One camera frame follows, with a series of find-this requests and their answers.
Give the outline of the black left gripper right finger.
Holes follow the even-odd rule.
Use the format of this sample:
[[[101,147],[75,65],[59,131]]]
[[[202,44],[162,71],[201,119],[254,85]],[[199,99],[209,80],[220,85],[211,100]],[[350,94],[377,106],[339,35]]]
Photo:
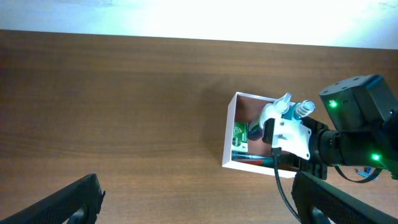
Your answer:
[[[397,219],[307,172],[295,175],[292,197],[302,223],[397,224]]]

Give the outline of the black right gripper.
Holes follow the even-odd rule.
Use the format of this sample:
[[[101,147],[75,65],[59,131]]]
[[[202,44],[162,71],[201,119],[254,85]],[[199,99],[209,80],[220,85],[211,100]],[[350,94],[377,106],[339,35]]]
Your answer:
[[[309,117],[303,119],[303,125],[312,131],[308,144],[310,159],[305,160],[293,154],[281,154],[278,158],[278,168],[295,172],[304,171],[321,180],[326,180],[328,166],[321,159],[319,143],[321,134],[329,128],[326,124]]]

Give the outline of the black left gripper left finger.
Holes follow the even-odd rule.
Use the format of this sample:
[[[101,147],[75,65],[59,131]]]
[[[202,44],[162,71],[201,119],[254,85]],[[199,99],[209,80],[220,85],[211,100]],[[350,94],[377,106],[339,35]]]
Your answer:
[[[88,174],[1,223],[95,223],[104,196],[97,175]]]

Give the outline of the blue disposable razor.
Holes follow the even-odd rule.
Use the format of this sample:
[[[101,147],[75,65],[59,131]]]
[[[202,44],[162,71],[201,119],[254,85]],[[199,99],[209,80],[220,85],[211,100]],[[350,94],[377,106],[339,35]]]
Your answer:
[[[378,176],[381,173],[381,169],[377,168],[372,168],[372,167],[365,167],[364,169],[360,170],[357,169],[356,173],[362,177],[364,177],[363,180],[359,180],[358,183],[366,183],[370,181],[377,181]]]

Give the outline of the green red toothpaste tube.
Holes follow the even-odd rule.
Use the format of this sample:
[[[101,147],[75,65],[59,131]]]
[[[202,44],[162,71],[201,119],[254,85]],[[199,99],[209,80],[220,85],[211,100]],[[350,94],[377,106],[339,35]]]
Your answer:
[[[245,164],[251,164],[255,166],[272,167],[274,165],[273,158],[255,155],[255,154],[232,153],[231,158],[233,161],[242,162]]]

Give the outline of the clear spray bottle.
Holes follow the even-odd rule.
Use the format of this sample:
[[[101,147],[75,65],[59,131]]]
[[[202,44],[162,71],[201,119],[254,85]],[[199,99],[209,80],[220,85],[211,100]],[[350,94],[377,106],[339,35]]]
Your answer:
[[[286,93],[283,97],[273,103],[266,104],[261,112],[249,123],[248,139],[257,141],[264,135],[265,122],[269,118],[281,118],[290,109],[290,99],[292,95]]]

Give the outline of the green soap box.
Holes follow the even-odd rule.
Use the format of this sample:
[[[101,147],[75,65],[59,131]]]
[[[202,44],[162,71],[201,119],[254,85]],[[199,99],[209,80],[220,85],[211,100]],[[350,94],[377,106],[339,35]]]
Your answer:
[[[231,150],[236,152],[248,152],[248,124],[235,122],[233,126],[233,137]]]

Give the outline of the teal mouthwash bottle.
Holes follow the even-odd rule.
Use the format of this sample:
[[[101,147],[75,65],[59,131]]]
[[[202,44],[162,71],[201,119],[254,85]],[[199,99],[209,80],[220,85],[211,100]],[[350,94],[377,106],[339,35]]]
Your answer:
[[[294,104],[282,117],[287,120],[301,122],[302,118],[309,116],[315,111],[315,104],[310,100]]]

